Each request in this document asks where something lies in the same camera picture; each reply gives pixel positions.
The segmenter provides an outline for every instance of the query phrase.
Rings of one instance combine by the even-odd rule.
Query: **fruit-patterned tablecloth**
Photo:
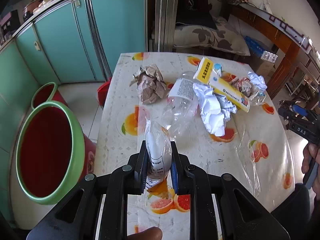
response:
[[[97,176],[111,173],[139,152],[143,138],[137,136],[137,120],[141,115],[161,124],[166,99],[139,107],[137,85],[129,87],[132,74],[140,66],[156,64],[170,88],[183,72],[195,72],[201,58],[183,53],[121,54],[101,119],[94,167]],[[247,64],[209,58],[221,64],[227,81],[252,71]],[[238,110],[232,114],[225,138],[210,136],[197,113],[176,144],[179,153],[207,173],[231,173],[271,212],[293,192],[294,178],[292,155],[279,115],[268,95],[265,102],[263,106],[251,106],[249,113]],[[142,196],[129,196],[128,234],[158,226],[163,239],[188,239],[188,196],[178,197],[170,186],[169,194],[170,198],[163,201],[146,191]]]

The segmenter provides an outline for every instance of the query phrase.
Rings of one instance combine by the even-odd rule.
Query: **floral pillow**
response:
[[[241,56],[250,56],[244,38],[224,18],[214,18],[217,30],[201,25],[179,25],[175,27],[173,47],[212,47]]]

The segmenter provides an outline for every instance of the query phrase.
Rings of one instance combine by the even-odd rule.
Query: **screw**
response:
[[[189,164],[189,165],[187,166],[187,170],[188,170],[188,171],[193,171],[195,168],[196,168],[196,167],[195,167],[194,165],[192,165],[192,164]]]
[[[232,176],[229,173],[223,174],[222,177],[223,177],[224,180],[227,180],[227,181],[232,180]]]
[[[131,171],[131,169],[132,169],[132,167],[130,165],[128,165],[128,164],[122,166],[122,170],[123,171]]]
[[[89,174],[87,174],[84,178],[85,178],[85,180],[87,180],[87,181],[93,180],[93,179],[94,179],[94,174],[89,173]]]

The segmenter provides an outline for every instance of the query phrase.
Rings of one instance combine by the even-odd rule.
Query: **trash can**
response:
[[[35,109],[46,101],[59,101],[68,106],[58,91],[58,85],[55,82],[47,83],[36,91],[31,100],[31,107],[32,109]]]
[[[95,144],[64,104],[39,105],[22,127],[16,169],[24,193],[39,204],[56,204],[93,172]]]

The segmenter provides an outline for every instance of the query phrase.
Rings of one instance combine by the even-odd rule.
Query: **green rim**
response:
[[[52,100],[53,95],[55,94],[55,92],[56,92],[57,89],[58,89],[58,85],[57,85],[55,82],[47,83],[47,84],[43,85],[42,87],[40,87],[40,88],[35,92],[35,94],[34,94],[33,97],[32,97],[32,100],[31,100],[31,108],[32,108],[32,109],[35,109],[33,102],[34,102],[34,100],[35,100],[35,98],[36,98],[36,95],[39,93],[39,91],[40,91],[42,88],[44,88],[44,87],[46,87],[46,86],[49,86],[49,85],[54,85],[54,87],[53,87],[53,90],[52,90],[50,96],[48,97],[47,101],[51,101],[51,100]]]
[[[39,113],[42,109],[46,107],[57,107],[60,108],[69,120],[69,125],[71,129],[71,137],[72,137],[72,150],[71,157],[67,172],[60,183],[60,185],[56,188],[54,192],[45,197],[37,197],[31,194],[27,187],[24,185],[22,180],[21,172],[20,172],[20,149],[23,142],[24,134],[30,124],[31,120],[35,117],[37,113]],[[17,176],[20,183],[20,186],[24,193],[34,202],[39,204],[56,204],[58,203],[68,192],[70,189],[74,187],[74,185],[78,182],[80,175],[84,166],[84,135],[82,132],[81,125],[79,124],[77,118],[73,114],[73,112],[65,106],[63,103],[58,101],[47,101],[39,105],[36,109],[34,109],[31,114],[28,116],[26,122],[24,123],[21,133],[19,135],[18,146],[17,146],[17,154],[16,154],[16,170]]]

